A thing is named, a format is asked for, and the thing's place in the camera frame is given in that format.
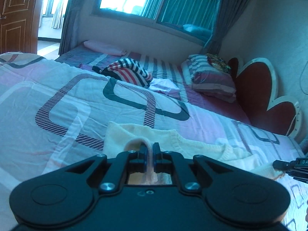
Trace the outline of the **cream knitted sweater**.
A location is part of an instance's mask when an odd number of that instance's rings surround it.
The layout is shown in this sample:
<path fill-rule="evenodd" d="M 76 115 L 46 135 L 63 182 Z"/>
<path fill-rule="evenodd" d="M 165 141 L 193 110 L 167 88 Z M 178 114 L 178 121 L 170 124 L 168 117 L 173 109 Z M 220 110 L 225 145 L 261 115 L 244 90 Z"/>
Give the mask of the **cream knitted sweater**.
<path fill-rule="evenodd" d="M 109 122 L 104 137 L 103 153 L 109 158 L 115 158 L 124 151 L 138 151 L 144 144 L 148 151 L 146 173 L 134 172 L 129 178 L 129 184 L 170 184 L 170 176 L 164 172 L 154 172 L 153 144 L 156 142 L 161 151 L 178 152 L 186 159 L 192 159 L 194 155 L 200 154 L 272 180 L 278 180 L 285 175 L 285 172 L 274 169 L 272 162 L 262 164 L 260 155 L 251 154 L 239 147 L 232 147 L 225 141 L 218 144 L 207 144 L 185 139 L 176 130 L 157 130 L 147 126 L 117 124 L 112 121 Z"/>

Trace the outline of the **lilac folded cloth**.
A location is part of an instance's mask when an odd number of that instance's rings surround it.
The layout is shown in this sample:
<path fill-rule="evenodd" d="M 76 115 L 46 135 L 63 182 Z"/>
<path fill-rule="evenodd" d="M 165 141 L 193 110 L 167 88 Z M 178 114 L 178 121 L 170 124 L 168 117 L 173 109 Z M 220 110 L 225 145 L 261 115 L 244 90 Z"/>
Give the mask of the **lilac folded cloth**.
<path fill-rule="evenodd" d="M 149 89 L 169 97 L 180 99 L 180 88 L 169 79 L 153 78 Z"/>

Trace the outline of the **striped bed sheet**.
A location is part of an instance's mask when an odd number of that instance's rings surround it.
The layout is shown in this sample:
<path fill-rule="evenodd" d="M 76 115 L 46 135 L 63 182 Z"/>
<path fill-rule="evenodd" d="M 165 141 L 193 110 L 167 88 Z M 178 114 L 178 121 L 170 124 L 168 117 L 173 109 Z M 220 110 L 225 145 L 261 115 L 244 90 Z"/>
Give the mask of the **striped bed sheet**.
<path fill-rule="evenodd" d="M 57 62 L 147 87 L 237 121 L 250 122 L 236 101 L 231 67 L 215 55 L 193 54 L 175 65 L 140 53 L 81 44 L 60 55 Z"/>

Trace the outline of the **pastel patterned bed quilt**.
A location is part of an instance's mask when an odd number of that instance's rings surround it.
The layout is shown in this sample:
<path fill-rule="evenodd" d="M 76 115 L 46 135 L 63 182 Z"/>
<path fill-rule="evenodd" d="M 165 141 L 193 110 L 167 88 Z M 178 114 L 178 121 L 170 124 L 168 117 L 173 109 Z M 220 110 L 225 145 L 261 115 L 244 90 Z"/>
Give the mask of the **pastel patterned bed quilt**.
<path fill-rule="evenodd" d="M 223 141 L 262 164 L 303 156 L 290 137 L 36 54 L 1 55 L 1 230 L 17 222 L 9 195 L 21 182 L 103 153 L 109 122 Z"/>

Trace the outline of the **striped purple pillow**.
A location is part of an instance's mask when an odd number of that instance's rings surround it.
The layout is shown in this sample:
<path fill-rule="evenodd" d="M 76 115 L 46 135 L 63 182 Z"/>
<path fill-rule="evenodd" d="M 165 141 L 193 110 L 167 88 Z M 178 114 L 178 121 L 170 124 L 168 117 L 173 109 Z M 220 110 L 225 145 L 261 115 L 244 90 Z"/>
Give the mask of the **striped purple pillow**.
<path fill-rule="evenodd" d="M 226 74 L 209 65 L 207 56 L 189 55 L 181 64 L 186 84 L 194 91 L 233 103 L 236 88 L 231 74 Z"/>

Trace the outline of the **red black striped garment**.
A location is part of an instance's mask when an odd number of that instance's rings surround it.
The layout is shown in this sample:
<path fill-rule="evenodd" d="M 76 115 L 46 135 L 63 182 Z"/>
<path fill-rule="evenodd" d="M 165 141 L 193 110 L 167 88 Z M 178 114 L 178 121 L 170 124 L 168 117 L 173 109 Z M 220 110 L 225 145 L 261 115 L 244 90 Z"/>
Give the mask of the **red black striped garment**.
<path fill-rule="evenodd" d="M 93 66 L 92 70 L 106 77 L 109 76 L 143 88 L 148 88 L 153 80 L 150 72 L 141 67 L 138 61 L 130 58 L 117 60 L 104 69 Z"/>

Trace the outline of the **red heart-shaped headboard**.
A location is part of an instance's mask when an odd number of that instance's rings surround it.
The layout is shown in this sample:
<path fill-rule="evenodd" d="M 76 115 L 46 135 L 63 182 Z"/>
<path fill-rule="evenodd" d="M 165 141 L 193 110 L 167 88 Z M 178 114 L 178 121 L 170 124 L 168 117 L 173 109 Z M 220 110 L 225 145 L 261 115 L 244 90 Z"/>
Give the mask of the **red heart-shaped headboard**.
<path fill-rule="evenodd" d="M 236 87 L 236 100 L 251 125 L 296 138 L 303 121 L 300 103 L 293 96 L 278 96 L 278 76 L 270 60 L 259 57 L 244 64 L 242 58 L 234 57 L 228 65 Z"/>

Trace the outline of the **gold patterned item on pillow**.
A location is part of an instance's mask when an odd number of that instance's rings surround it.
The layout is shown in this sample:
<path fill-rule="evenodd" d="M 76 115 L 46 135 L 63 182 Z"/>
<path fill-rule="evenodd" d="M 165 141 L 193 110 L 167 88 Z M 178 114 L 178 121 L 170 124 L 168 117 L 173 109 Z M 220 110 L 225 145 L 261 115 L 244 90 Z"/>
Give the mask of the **gold patterned item on pillow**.
<path fill-rule="evenodd" d="M 218 55 L 206 54 L 209 65 L 226 74 L 231 74 L 231 67 Z"/>

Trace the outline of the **grey curtain by door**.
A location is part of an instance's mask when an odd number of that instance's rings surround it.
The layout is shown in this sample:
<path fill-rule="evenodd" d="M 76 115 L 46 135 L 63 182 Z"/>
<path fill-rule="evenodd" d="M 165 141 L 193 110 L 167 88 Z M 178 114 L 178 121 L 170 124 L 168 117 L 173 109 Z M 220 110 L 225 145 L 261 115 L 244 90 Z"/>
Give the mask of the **grey curtain by door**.
<path fill-rule="evenodd" d="M 84 0 L 68 0 L 62 27 L 59 55 L 63 55 L 77 45 L 79 16 Z"/>

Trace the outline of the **window with teal blinds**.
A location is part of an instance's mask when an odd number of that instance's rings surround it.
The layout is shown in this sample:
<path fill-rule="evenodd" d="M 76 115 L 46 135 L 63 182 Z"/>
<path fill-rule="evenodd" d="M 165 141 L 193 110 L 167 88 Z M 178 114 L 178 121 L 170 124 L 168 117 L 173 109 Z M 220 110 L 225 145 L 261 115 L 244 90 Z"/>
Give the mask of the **window with teal blinds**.
<path fill-rule="evenodd" d="M 96 0 L 98 16 L 209 40 L 219 0 Z"/>

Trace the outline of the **grey window curtain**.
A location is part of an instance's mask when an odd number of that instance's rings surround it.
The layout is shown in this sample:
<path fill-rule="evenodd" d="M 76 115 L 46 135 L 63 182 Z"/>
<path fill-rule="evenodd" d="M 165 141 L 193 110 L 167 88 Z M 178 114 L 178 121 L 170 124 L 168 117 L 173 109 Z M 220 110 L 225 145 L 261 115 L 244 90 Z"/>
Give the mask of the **grey window curtain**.
<path fill-rule="evenodd" d="M 211 36 L 205 43 L 202 53 L 219 53 L 222 40 L 242 15 L 249 2 L 250 0 L 218 0 Z"/>

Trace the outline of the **brown wooden door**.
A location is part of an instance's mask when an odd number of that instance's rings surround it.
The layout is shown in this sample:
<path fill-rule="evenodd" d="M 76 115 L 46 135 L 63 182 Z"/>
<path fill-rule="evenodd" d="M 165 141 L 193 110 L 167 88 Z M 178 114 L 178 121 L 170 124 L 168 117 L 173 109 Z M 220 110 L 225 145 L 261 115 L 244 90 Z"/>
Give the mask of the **brown wooden door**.
<path fill-rule="evenodd" d="M 42 0 L 1 0 L 1 53 L 36 53 Z"/>

